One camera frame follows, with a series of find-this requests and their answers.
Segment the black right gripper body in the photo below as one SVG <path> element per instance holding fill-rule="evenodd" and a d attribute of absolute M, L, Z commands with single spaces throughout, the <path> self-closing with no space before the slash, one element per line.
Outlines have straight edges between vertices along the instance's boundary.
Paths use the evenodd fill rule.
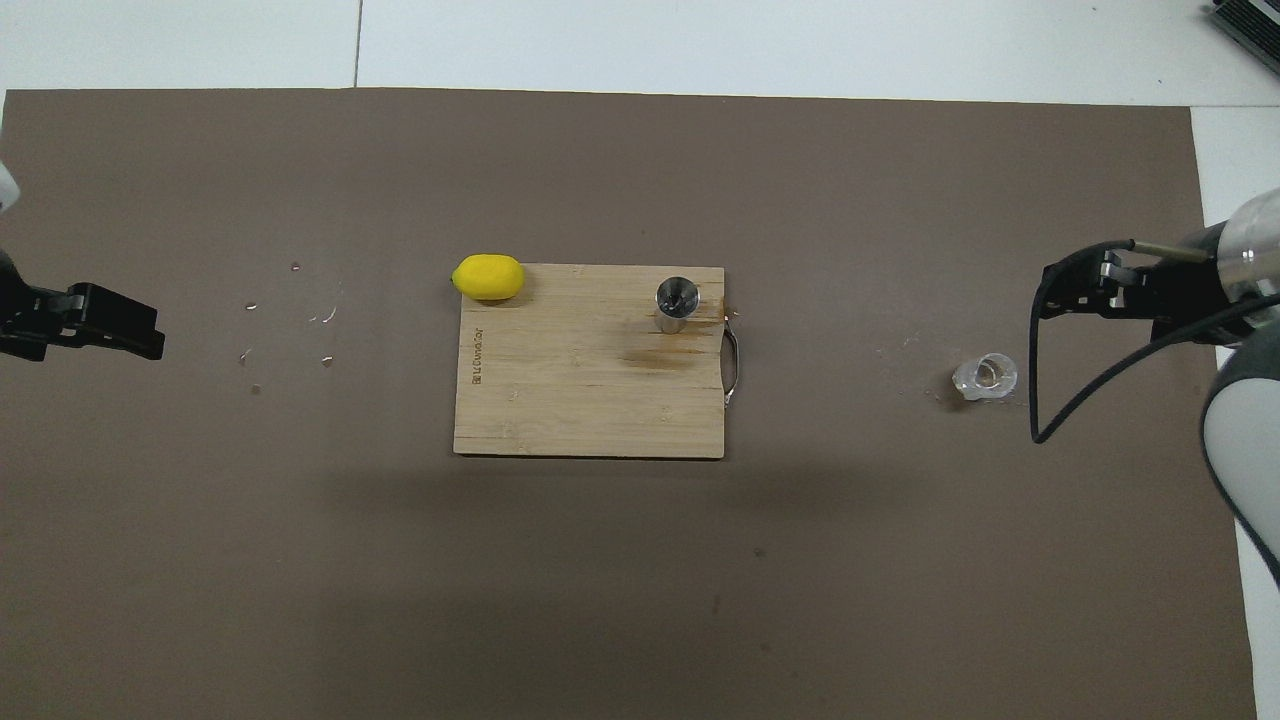
<path fill-rule="evenodd" d="M 1222 288 L 1215 260 L 1162 260 L 1149 273 L 1149 290 L 1155 297 L 1155 316 L 1167 322 L 1199 320 L 1233 305 Z"/>

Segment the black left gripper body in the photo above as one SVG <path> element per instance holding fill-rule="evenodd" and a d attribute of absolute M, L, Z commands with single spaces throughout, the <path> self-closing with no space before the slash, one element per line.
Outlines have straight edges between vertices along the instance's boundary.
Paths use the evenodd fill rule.
<path fill-rule="evenodd" d="M 0 250 L 0 336 L 64 336 L 68 295 L 28 284 Z"/>

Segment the clear plastic cup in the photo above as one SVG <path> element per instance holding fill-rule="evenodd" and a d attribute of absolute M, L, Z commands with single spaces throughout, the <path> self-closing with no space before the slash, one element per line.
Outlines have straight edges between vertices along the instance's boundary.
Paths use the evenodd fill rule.
<path fill-rule="evenodd" d="M 1005 354 L 970 359 L 951 375 L 954 388 L 966 402 L 1006 398 L 1018 387 L 1018 365 Z"/>

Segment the steel double jigger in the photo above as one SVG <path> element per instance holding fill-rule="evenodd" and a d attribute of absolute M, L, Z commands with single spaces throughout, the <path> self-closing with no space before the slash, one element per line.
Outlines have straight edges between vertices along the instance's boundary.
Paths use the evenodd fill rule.
<path fill-rule="evenodd" d="M 655 327 L 663 334 L 680 333 L 700 305 L 699 286 L 682 275 L 672 275 L 655 290 Z"/>

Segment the grey ribbed device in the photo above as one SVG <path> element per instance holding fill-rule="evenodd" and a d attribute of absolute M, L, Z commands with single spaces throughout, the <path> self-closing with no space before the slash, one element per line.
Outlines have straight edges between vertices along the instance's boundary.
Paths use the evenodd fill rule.
<path fill-rule="evenodd" d="M 1280 77 L 1280 0 L 1210 0 L 1210 22 Z"/>

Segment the yellow lemon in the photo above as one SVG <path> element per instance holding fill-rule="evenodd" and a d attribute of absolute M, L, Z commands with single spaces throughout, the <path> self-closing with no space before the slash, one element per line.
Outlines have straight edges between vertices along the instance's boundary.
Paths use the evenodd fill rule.
<path fill-rule="evenodd" d="M 525 286 L 524 265 L 504 254 L 472 254 L 451 273 L 454 288 L 467 299 L 498 302 L 516 297 Z"/>

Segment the wooden cutting board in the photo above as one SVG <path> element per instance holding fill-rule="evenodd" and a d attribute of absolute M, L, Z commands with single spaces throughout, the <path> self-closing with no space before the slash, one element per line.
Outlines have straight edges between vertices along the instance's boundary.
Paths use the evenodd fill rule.
<path fill-rule="evenodd" d="M 721 266 L 529 263 L 506 301 L 462 299 L 460 455 L 719 460 L 726 447 Z M 700 288 L 686 327 L 655 325 L 655 291 Z"/>

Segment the brown paper table mat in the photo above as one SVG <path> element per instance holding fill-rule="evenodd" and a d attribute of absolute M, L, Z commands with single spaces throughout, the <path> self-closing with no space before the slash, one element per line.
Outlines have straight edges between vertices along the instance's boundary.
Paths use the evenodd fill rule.
<path fill-rule="evenodd" d="M 1202 225 L 1187 109 L 9 91 L 0 159 L 166 336 L 0 357 L 0 720 L 1254 717 L 1212 351 L 1043 446 L 950 384 Z M 454 455 L 471 252 L 724 268 L 724 459 Z"/>

